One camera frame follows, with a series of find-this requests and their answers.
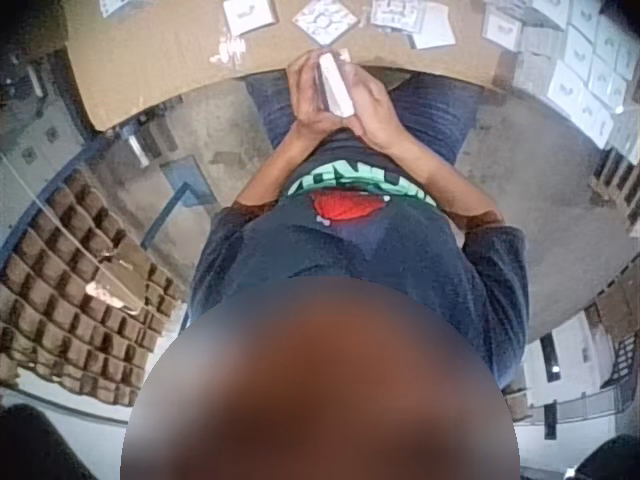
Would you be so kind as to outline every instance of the brown cardboard surface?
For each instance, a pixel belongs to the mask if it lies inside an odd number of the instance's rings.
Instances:
[[[211,63],[225,25],[221,0],[156,0],[124,16],[102,18],[98,2],[64,0],[68,50],[85,107],[99,130],[194,88],[249,73],[284,68],[315,47],[292,22],[308,0],[272,0],[279,23],[244,36],[238,68]],[[342,0],[365,17],[369,0]],[[334,45],[354,62],[425,71],[490,86],[502,50],[482,38],[482,0],[441,0],[457,45],[413,50],[408,37],[356,26]]]

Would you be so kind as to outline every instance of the jeans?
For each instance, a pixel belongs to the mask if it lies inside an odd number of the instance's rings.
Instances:
[[[252,75],[245,79],[245,85],[269,141],[276,148],[295,121],[286,73],[279,70]],[[452,78],[413,73],[389,95],[400,122],[409,133],[454,165],[469,131],[475,126],[482,92],[482,87]],[[391,158],[369,148],[350,130],[342,129],[320,144],[294,172],[287,186],[335,160],[363,162],[382,168],[392,177],[411,179]]]

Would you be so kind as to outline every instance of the person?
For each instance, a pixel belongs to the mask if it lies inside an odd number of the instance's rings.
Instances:
[[[342,64],[356,112],[342,119],[322,108],[325,52],[304,54],[286,75],[246,79],[274,152],[213,222],[191,319],[278,280],[365,280],[448,322],[502,388],[526,342],[524,235],[454,168],[483,89],[415,73],[387,92]],[[462,248],[448,219],[465,235]]]

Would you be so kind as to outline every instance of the concrete floor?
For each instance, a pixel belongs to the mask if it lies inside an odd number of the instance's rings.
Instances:
[[[167,118],[178,152],[141,169],[119,146],[91,166],[140,237],[172,193],[161,163],[195,155],[224,206],[270,152],[241,82],[225,81],[183,98]],[[486,95],[478,126],[458,162],[527,235],[530,340],[584,308],[639,249],[621,216],[592,199],[587,181],[599,153],[549,108],[528,99]],[[205,241],[211,211],[180,207],[152,248],[185,283]]]

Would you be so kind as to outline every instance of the dark blue t-shirt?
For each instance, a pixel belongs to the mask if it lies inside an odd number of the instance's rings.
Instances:
[[[222,210],[193,280],[191,318],[274,280],[367,280],[408,295],[446,320],[471,343],[500,387],[506,385],[526,341],[523,233],[509,226],[481,228],[468,233],[460,249],[438,209],[408,197],[379,198],[381,207],[337,221],[324,218],[309,193],[283,198],[258,218]]]

